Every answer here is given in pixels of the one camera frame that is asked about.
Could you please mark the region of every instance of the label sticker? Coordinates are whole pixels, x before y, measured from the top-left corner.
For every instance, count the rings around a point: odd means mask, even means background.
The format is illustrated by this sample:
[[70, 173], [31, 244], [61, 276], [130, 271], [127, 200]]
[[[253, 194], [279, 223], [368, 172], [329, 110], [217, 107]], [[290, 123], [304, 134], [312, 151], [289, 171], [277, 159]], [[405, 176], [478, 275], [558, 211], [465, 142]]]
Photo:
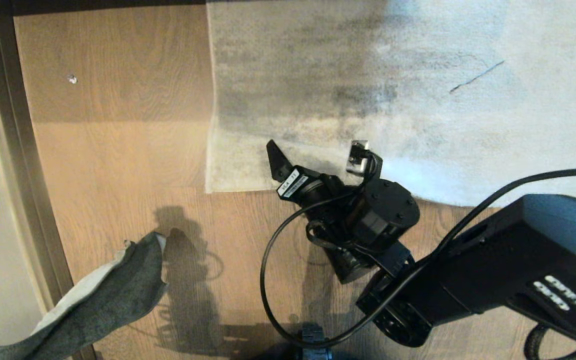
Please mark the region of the label sticker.
[[550, 285], [552, 285], [558, 291], [562, 292], [562, 294], [564, 294], [568, 300], [572, 301], [572, 303], [576, 305], [576, 293], [564, 285], [560, 280], [558, 280], [558, 278], [552, 275], [548, 275], [544, 279], [546, 279]]
[[284, 180], [281, 186], [279, 186], [279, 188], [277, 189], [277, 194], [279, 194], [279, 196], [282, 196], [288, 190], [288, 188], [295, 182], [295, 180], [297, 180], [297, 177], [299, 177], [299, 170], [294, 169], [290, 174], [290, 176], [288, 176], [288, 178]]
[[299, 180], [297, 180], [297, 182], [294, 183], [294, 185], [292, 185], [290, 187], [290, 189], [288, 189], [288, 191], [286, 191], [286, 193], [283, 195], [284, 198], [290, 198], [290, 196], [292, 194], [295, 193], [295, 191], [297, 191], [297, 189], [299, 189], [299, 187], [301, 187], [306, 181], [308, 180], [308, 177], [306, 175], [302, 175]]
[[568, 305], [568, 303], [566, 303], [566, 301], [564, 301], [561, 297], [557, 296], [557, 294], [552, 292], [548, 288], [548, 286], [544, 285], [544, 283], [542, 283], [541, 281], [535, 281], [532, 283], [532, 285], [534, 285], [535, 289], [537, 289], [538, 292], [544, 294], [548, 299], [550, 299], [550, 301], [555, 303], [555, 305], [557, 305], [559, 309], [562, 309], [564, 312], [570, 310], [570, 306]]

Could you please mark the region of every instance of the wood grain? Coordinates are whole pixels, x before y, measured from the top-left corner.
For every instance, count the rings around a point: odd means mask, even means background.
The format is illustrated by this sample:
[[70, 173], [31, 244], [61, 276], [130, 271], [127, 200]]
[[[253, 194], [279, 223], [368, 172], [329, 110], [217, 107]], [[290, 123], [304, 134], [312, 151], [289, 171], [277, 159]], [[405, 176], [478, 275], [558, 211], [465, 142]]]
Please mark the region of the wood grain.
[[[295, 207], [272, 191], [204, 193], [212, 77], [205, 6], [140, 7], [16, 19], [41, 162], [75, 281], [124, 239], [168, 235], [169, 292], [153, 312], [94, 344], [98, 358], [249, 359], [278, 344], [259, 298], [266, 242]], [[69, 74], [77, 77], [70, 84]], [[402, 241], [429, 253], [468, 209], [420, 202]], [[361, 317], [368, 278], [340, 285], [304, 223], [273, 250], [268, 292], [291, 330], [316, 321], [333, 335]], [[507, 309], [440, 326], [405, 348], [368, 326], [336, 359], [517, 359], [534, 323]], [[574, 348], [553, 337], [542, 354]]]

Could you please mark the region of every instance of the black wire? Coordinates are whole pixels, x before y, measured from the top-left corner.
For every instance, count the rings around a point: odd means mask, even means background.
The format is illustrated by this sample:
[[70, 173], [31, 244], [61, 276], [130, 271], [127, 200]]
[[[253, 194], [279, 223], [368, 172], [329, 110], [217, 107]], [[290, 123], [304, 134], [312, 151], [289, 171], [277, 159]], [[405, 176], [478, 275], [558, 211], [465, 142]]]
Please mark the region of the black wire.
[[[523, 355], [526, 360], [543, 360], [539, 356], [539, 348], [542, 346], [542, 340], [548, 331], [548, 326], [538, 323], [533, 330], [528, 333], [526, 342], [523, 346]], [[551, 358], [550, 360], [576, 360], [576, 350], [562, 357]]]
[[359, 184], [355, 190], [356, 193], [361, 192], [366, 187], [366, 184], [377, 175], [377, 157], [375, 157], [375, 153], [370, 150], [366, 152], [368, 155], [368, 164], [366, 165], [366, 173], [368, 173], [368, 176], [363, 177], [361, 184]]
[[313, 205], [310, 205], [308, 207], [304, 207], [304, 208], [298, 210], [297, 212], [295, 212], [294, 214], [290, 215], [286, 220], [283, 221], [283, 223], [281, 223], [281, 225], [279, 225], [277, 230], [274, 231], [274, 234], [272, 234], [272, 237], [268, 241], [268, 245], [265, 248], [265, 252], [263, 253], [263, 258], [261, 261], [261, 271], [260, 271], [260, 275], [259, 275], [259, 285], [261, 287], [261, 301], [263, 303], [263, 309], [265, 310], [265, 314], [268, 316], [268, 319], [270, 320], [270, 323], [275, 328], [275, 330], [277, 330], [277, 332], [282, 337], [284, 337], [288, 342], [290, 342], [294, 346], [301, 347], [304, 349], [322, 349], [322, 348], [336, 346], [336, 345], [346, 341], [348, 338], [352, 337], [352, 335], [354, 335], [354, 333], [361, 330], [361, 328], [366, 326], [368, 323], [372, 322], [382, 312], [382, 310], [386, 309], [388, 304], [392, 300], [394, 300], [394, 298], [397, 296], [397, 294], [400, 291], [402, 291], [402, 289], [404, 289], [404, 287], [406, 287], [406, 285], [409, 284], [410, 281], [414, 280], [414, 278], [421, 271], [423, 271], [423, 269], [425, 269], [426, 266], [428, 266], [428, 264], [430, 264], [430, 262], [432, 262], [432, 260], [434, 260], [439, 255], [439, 253], [441, 253], [441, 251], [443, 249], [446, 248], [448, 243], [452, 239], [454, 239], [455, 236], [461, 230], [463, 230], [466, 227], [466, 225], [468, 225], [468, 223], [470, 223], [470, 221], [472, 221], [475, 217], [477, 217], [477, 215], [479, 215], [483, 210], [485, 210], [487, 207], [489, 207], [489, 205], [494, 203], [497, 199], [501, 198], [504, 194], [512, 191], [512, 189], [515, 189], [516, 187], [519, 187], [519, 186], [527, 184], [527, 183], [539, 182], [541, 180], [548, 180], [548, 179], [554, 179], [554, 178], [564, 178], [564, 177], [570, 177], [570, 176], [576, 176], [576, 168], [575, 169], [568, 169], [568, 170], [549, 171], [549, 172], [544, 172], [544, 173], [538, 173], [537, 175], [532, 175], [532, 176], [520, 178], [519, 180], [515, 180], [515, 181], [509, 183], [508, 185], [501, 187], [501, 189], [499, 189], [498, 191], [495, 191], [488, 198], [483, 200], [482, 203], [480, 203], [475, 208], [473, 208], [473, 210], [471, 210], [463, 219], [461, 219], [461, 221], [459, 221], [450, 231], [448, 231], [446, 236], [444, 236], [444, 238], [441, 240], [441, 242], [439, 242], [439, 245], [437, 246], [437, 248], [435, 248], [434, 251], [430, 255], [428, 255], [423, 260], [414, 264], [414, 266], [410, 269], [410, 271], [407, 272], [406, 275], [402, 276], [402, 279], [399, 281], [399, 283], [396, 285], [396, 287], [394, 287], [386, 295], [386, 297], [379, 304], [379, 306], [377, 306], [375, 309], [373, 309], [372, 312], [370, 312], [370, 314], [364, 316], [358, 323], [354, 324], [351, 328], [344, 331], [343, 333], [337, 335], [336, 337], [333, 337], [329, 340], [322, 341], [322, 342], [303, 341], [303, 340], [295, 337], [294, 335], [288, 333], [288, 331], [286, 331], [281, 326], [281, 324], [279, 324], [279, 321], [277, 321], [277, 319], [275, 318], [272, 310], [270, 310], [270, 305], [268, 303], [268, 297], [266, 295], [266, 265], [268, 263], [268, 257], [270, 256], [270, 250], [272, 249], [273, 245], [277, 241], [277, 237], [284, 230], [284, 228], [286, 226], [288, 226], [288, 224], [290, 224], [292, 221], [294, 221], [294, 219], [299, 217], [301, 214], [309, 212], [310, 210], [312, 210], [314, 208], [321, 207], [323, 205], [333, 203], [333, 202], [339, 201], [341, 199], [345, 199], [345, 198], [347, 198], [353, 194], [356, 194], [356, 192], [351, 191], [351, 192], [343, 194], [341, 196], [337, 196], [335, 198], [330, 198], [328, 200], [314, 203]]

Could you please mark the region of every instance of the gray towel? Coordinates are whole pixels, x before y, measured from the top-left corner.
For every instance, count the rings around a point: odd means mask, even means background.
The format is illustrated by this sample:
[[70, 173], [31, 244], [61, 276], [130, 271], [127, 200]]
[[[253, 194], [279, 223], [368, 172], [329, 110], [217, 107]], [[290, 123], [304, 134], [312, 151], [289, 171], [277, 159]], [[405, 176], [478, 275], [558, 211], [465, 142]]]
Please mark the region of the gray towel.
[[[48, 313], [46, 317], [55, 319], [45, 325], [45, 321], [39, 323], [30, 337], [0, 346], [0, 360], [64, 359], [150, 313], [167, 289], [162, 281], [164, 246], [164, 237], [156, 232], [137, 244], [130, 242], [121, 260], [111, 262], [110, 271], [98, 284], [92, 284], [91, 291], [84, 291], [85, 296], [57, 315]], [[69, 294], [82, 292], [82, 283], [85, 281], [80, 281]]]

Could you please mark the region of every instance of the dirty white cloth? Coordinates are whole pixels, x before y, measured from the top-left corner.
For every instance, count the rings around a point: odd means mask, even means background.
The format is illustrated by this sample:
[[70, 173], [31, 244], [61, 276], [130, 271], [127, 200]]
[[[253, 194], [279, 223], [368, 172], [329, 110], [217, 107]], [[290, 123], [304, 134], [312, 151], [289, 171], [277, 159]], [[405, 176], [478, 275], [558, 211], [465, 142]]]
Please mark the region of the dirty white cloth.
[[[265, 144], [342, 175], [352, 139], [419, 198], [475, 205], [576, 167], [576, 1], [208, 3], [206, 191], [274, 189]], [[576, 178], [515, 190], [576, 196]]]

